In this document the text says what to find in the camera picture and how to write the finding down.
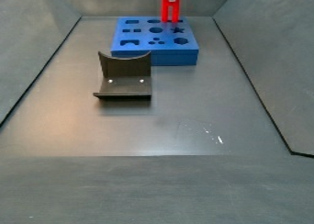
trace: gray wall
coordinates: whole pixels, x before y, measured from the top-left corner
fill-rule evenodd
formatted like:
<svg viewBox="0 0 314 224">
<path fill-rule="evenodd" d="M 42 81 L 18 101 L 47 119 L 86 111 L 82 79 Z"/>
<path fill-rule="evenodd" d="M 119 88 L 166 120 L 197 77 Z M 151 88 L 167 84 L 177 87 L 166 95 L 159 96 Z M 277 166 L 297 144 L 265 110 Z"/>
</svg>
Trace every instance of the gray wall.
<svg viewBox="0 0 314 224">
<path fill-rule="evenodd" d="M 314 0 L 230 0 L 215 20 L 291 150 L 314 154 Z"/>
<path fill-rule="evenodd" d="M 68 0 L 84 16 L 153 16 L 159 0 Z M 226 0 L 183 0 L 185 16 L 211 16 Z"/>
<path fill-rule="evenodd" d="M 63 0 L 0 0 L 0 123 L 79 18 Z"/>
</svg>

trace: circular hole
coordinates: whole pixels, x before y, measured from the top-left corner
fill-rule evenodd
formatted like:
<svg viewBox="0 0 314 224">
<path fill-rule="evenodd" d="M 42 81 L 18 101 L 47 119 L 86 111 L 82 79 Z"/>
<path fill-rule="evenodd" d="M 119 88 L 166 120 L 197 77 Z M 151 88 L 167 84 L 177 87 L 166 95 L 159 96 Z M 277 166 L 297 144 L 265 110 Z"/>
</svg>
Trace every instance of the circular hole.
<svg viewBox="0 0 314 224">
<path fill-rule="evenodd" d="M 150 31 L 153 33 L 161 33 L 163 31 L 163 29 L 162 28 L 150 28 Z"/>
<path fill-rule="evenodd" d="M 153 19 L 153 20 L 148 20 L 147 22 L 148 22 L 148 23 L 159 23 L 161 20 Z"/>
</svg>

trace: black bracket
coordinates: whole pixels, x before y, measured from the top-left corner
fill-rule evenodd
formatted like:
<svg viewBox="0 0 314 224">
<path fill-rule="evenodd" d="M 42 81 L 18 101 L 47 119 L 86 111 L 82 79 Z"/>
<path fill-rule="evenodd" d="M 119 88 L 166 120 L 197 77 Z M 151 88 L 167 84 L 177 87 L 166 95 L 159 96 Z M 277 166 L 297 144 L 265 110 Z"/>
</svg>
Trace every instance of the black bracket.
<svg viewBox="0 0 314 224">
<path fill-rule="evenodd" d="M 103 70 L 103 84 L 98 98 L 151 97 L 151 52 L 135 58 L 114 58 L 98 53 Z"/>
</svg>

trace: red peg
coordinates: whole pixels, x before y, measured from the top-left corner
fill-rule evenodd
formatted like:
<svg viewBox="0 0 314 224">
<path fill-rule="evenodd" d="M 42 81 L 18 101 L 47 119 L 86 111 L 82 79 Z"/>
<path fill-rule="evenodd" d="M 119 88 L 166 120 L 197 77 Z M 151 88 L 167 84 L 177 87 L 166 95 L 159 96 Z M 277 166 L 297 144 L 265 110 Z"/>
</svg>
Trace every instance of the red peg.
<svg viewBox="0 0 314 224">
<path fill-rule="evenodd" d="M 169 21 L 170 7 L 173 8 L 173 22 L 178 22 L 181 13 L 181 0 L 162 0 L 162 21 Z"/>
</svg>

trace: blue foam block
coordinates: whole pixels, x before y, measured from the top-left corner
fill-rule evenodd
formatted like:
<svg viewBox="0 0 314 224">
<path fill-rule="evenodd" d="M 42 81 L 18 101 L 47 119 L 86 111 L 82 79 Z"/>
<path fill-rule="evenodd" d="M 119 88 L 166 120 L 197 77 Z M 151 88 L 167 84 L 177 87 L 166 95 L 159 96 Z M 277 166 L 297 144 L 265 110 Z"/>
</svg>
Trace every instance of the blue foam block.
<svg viewBox="0 0 314 224">
<path fill-rule="evenodd" d="M 197 65 L 199 45 L 185 17 L 178 23 L 163 23 L 159 17 L 119 17 L 112 57 L 128 58 L 148 51 L 154 66 Z"/>
</svg>

